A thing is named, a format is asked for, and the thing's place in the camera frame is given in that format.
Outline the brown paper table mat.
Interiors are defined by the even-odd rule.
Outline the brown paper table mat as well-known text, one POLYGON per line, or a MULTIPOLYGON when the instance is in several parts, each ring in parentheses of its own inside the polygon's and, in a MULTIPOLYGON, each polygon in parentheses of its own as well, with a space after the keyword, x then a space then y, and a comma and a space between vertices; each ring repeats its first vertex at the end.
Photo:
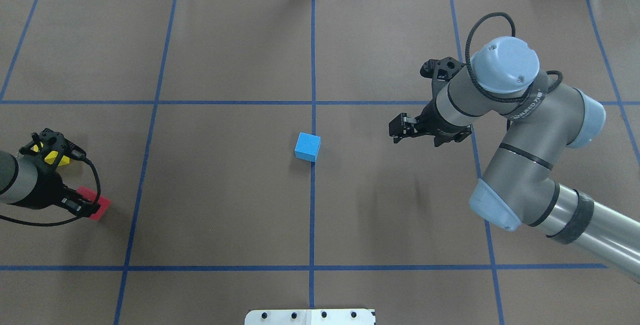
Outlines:
MULTIPOLYGON (((431 99, 419 74, 457 57, 473 24, 509 14, 542 70, 604 103, 592 143, 551 176, 639 217, 639 6, 631 0, 1 0, 1 147, 49 127, 53 104, 384 105, 415 116, 431 99)), ((505 135, 495 113, 471 148, 477 180, 505 135)), ((242 324, 262 309, 365 308, 379 325, 637 325, 639 285, 574 245, 482 218, 478 266, 365 271, 231 268, 130 271, 125 224, 141 163, 117 181, 99 221, 53 228, 1 222, 3 325, 242 324)))

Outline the blue cube block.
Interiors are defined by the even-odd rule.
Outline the blue cube block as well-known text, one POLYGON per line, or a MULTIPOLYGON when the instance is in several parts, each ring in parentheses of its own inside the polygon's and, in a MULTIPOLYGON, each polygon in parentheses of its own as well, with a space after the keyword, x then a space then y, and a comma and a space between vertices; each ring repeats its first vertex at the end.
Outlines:
POLYGON ((321 146, 322 138, 320 136, 300 132, 295 143, 294 156, 309 163, 316 163, 321 146))

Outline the yellow cube block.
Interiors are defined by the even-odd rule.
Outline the yellow cube block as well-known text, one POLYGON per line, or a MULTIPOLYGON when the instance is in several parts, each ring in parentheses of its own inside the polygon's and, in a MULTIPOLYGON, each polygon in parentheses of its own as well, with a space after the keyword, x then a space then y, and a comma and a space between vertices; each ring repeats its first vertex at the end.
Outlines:
MULTIPOLYGON (((40 143, 39 145, 32 146, 30 149, 32 151, 38 153, 42 149, 43 146, 44 146, 43 143, 40 143)), ((55 163, 55 160, 56 160, 57 157, 58 157, 58 152, 57 151, 52 151, 52 152, 50 152, 49 154, 47 154, 45 156, 45 162, 47 164, 49 164, 49 165, 53 165, 55 163)), ((64 155, 64 156, 62 156, 60 162, 58 163, 58 166, 62 167, 62 166, 69 165, 70 163, 71 163, 71 159, 68 156, 64 155)))

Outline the red cube block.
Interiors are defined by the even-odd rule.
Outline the red cube block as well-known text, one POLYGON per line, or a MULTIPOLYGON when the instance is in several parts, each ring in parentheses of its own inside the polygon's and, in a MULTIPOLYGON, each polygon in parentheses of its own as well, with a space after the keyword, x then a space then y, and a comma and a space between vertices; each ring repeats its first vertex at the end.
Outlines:
POLYGON ((85 199, 91 205, 90 209, 85 210, 82 214, 93 221, 99 221, 109 208, 111 201, 105 197, 98 196, 98 191, 84 186, 76 189, 82 199, 85 199))

